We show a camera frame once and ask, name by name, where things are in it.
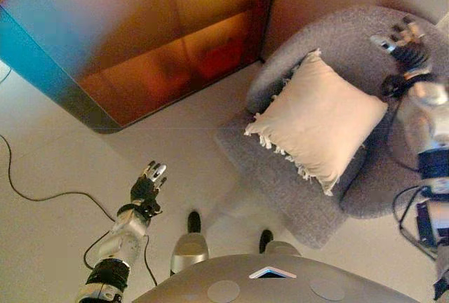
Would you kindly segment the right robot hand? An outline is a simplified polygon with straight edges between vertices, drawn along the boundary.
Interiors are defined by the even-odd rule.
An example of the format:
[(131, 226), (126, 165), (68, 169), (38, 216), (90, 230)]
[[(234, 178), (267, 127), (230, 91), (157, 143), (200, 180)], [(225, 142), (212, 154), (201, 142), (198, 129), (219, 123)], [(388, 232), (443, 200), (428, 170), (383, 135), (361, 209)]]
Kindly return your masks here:
[(408, 79), (429, 74), (432, 70), (431, 54), (424, 43), (425, 33), (421, 27), (406, 15), (391, 29), (393, 34), (390, 36), (372, 35), (371, 43), (395, 59), (401, 73)]

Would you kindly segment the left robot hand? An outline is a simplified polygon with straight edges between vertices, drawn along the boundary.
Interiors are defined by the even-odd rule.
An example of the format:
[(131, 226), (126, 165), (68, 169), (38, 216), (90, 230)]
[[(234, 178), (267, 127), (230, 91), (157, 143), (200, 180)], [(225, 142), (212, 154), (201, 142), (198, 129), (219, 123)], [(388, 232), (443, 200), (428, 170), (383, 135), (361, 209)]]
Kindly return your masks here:
[(166, 164), (151, 161), (130, 188), (130, 200), (154, 201), (167, 180), (166, 169)]

